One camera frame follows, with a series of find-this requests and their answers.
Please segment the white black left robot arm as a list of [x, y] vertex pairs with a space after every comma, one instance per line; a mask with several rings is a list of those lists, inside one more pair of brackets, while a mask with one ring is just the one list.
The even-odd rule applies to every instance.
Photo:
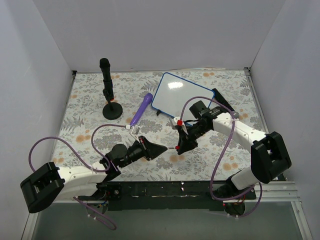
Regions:
[[141, 158], [153, 160], [166, 151], [166, 146], [139, 136], [130, 147], [116, 144], [89, 167], [57, 167], [54, 162], [47, 162], [24, 179], [20, 188], [30, 213], [43, 211], [56, 200], [79, 196], [101, 200], [107, 193], [104, 184], [118, 177], [121, 168]]

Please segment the blue framed whiteboard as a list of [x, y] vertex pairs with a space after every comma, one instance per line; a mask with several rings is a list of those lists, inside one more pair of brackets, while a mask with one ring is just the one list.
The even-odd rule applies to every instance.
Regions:
[[193, 97], [213, 99], [215, 92], [202, 85], [166, 72], [162, 75], [151, 106], [171, 117], [179, 117], [185, 103]]

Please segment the red white marker pen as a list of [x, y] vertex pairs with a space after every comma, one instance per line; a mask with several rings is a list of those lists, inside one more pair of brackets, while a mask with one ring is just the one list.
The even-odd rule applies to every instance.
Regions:
[[178, 151], [180, 149], [180, 146], [168, 146], [167, 149], [168, 150], [176, 150], [176, 151]]

